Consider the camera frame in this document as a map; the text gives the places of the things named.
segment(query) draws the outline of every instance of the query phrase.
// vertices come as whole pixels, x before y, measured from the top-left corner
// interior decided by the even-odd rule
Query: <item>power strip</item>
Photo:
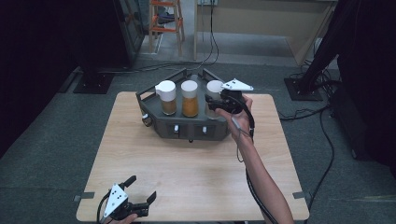
[[[219,0],[198,0],[198,6],[204,5],[204,6],[211,6],[213,2],[213,6],[217,6],[219,3]]]

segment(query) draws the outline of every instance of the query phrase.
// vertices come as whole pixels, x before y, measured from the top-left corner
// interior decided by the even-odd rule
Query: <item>gray carpet floor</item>
[[[135,68],[155,63],[137,60]],[[277,110],[284,115],[328,103],[323,93],[322,102],[290,99],[283,78],[299,73],[298,67],[215,63],[206,68],[223,80],[236,77],[253,85],[255,93],[273,95]],[[0,223],[79,223],[78,202],[73,198],[85,188],[117,94],[141,91],[173,72],[116,74],[105,95],[74,94],[77,79],[68,92],[57,93],[0,160]],[[330,72],[338,76],[338,71]],[[389,168],[375,161],[355,161],[343,130],[330,114],[326,110],[322,121],[334,145],[334,162],[308,223],[396,223],[396,180]],[[309,198],[332,155],[319,114],[283,121],[282,127]]]

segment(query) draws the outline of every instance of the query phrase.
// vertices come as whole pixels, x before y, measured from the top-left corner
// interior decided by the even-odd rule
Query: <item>table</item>
[[[337,0],[219,1],[213,11],[213,33],[286,36],[297,64],[302,65],[316,39],[326,31],[336,2]],[[195,0],[194,21],[196,60],[197,33],[210,32],[210,7],[201,8],[198,0]]]
[[[307,219],[304,198],[294,199],[301,186],[288,144],[267,94],[250,94],[256,120],[255,145],[268,172],[279,185],[294,219]],[[99,146],[77,218],[94,221],[97,206],[113,183],[136,175],[125,191],[129,202],[143,203],[154,191],[157,199],[148,217],[138,221],[263,220],[248,190],[245,165],[236,158],[236,144],[223,141],[163,139],[141,120],[135,92],[117,96]]]

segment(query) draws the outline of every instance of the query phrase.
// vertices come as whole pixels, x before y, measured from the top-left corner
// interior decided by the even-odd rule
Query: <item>floor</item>
[[[153,53],[149,53],[149,37],[143,41],[140,57],[158,61],[172,62],[194,62],[193,41],[194,41],[194,1],[181,1],[183,21],[185,28],[185,41],[182,43],[182,56],[177,53],[177,39],[174,34],[165,33],[154,41]],[[166,27],[175,27],[174,23],[166,24]],[[214,42],[211,52],[210,33],[198,33],[197,60],[205,60],[211,53],[208,63],[241,63],[241,64],[265,64],[274,66],[298,66],[291,53],[285,36],[270,35],[239,35],[214,33],[216,44],[219,48],[219,57],[216,60],[217,49]],[[315,48],[318,47],[321,39],[318,39]],[[313,60],[313,49],[307,57],[308,61]],[[337,69],[336,61],[333,61],[329,68]]]

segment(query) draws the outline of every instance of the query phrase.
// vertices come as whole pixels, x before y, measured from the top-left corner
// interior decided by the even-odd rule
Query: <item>table top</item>
[[[301,192],[289,147],[272,96],[249,94],[256,122],[255,146],[269,174],[278,184],[295,220],[309,212]],[[113,183],[131,175],[137,180],[125,192],[129,202],[144,203],[157,191],[148,217],[137,221],[230,221],[263,220],[246,181],[245,165],[236,158],[236,143],[223,141],[163,139],[146,127],[135,92],[117,96],[99,146],[77,218],[95,221],[100,200]]]

